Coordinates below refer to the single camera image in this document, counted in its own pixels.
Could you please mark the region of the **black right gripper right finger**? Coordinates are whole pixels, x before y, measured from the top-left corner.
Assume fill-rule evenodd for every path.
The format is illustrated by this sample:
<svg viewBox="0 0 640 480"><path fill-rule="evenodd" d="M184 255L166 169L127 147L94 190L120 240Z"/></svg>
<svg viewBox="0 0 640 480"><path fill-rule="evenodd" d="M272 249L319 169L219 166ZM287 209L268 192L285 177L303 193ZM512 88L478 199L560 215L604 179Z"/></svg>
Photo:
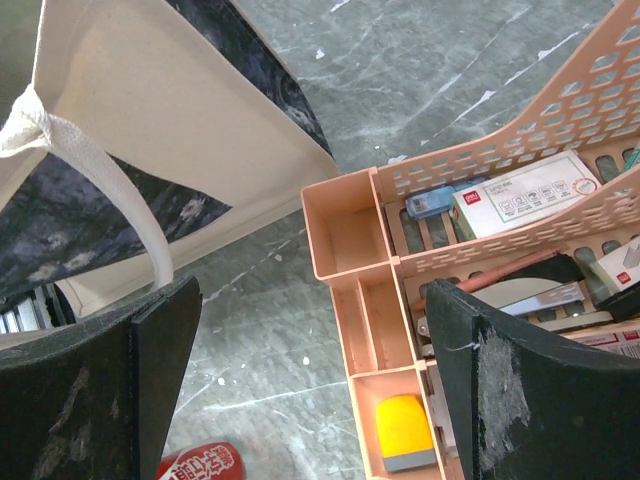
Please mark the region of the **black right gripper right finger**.
<svg viewBox="0 0 640 480"><path fill-rule="evenodd" d="M426 320L467 479L636 479L639 362L425 286Z"/></svg>

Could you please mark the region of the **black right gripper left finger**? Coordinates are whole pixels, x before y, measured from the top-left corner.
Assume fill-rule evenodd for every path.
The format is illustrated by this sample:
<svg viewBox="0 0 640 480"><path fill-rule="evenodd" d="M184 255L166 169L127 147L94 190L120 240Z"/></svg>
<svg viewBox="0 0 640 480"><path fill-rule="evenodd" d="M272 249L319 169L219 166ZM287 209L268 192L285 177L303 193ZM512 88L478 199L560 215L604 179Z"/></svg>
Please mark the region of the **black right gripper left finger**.
<svg viewBox="0 0 640 480"><path fill-rule="evenodd" d="M2 478L154 478L201 309L186 277L74 325L2 335Z"/></svg>

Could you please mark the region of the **red soda can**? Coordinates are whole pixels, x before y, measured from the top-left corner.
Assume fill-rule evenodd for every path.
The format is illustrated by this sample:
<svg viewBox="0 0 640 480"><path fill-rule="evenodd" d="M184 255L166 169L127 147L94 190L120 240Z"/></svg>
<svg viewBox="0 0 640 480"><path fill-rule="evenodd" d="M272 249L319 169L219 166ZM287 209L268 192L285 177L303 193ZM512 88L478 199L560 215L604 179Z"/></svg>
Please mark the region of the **red soda can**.
<svg viewBox="0 0 640 480"><path fill-rule="evenodd" d="M162 458L158 480L244 480L239 451L227 441L212 441L172 452Z"/></svg>

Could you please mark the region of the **cream canvas tote bag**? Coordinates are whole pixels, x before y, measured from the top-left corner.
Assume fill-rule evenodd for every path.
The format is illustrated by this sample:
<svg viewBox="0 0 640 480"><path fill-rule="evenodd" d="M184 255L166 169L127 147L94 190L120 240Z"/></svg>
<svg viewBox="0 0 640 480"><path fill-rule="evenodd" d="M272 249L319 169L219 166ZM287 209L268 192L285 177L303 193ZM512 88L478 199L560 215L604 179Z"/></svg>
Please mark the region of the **cream canvas tote bag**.
<svg viewBox="0 0 640 480"><path fill-rule="evenodd" d="M1 5L1 294L85 318L336 176L296 79L233 1Z"/></svg>

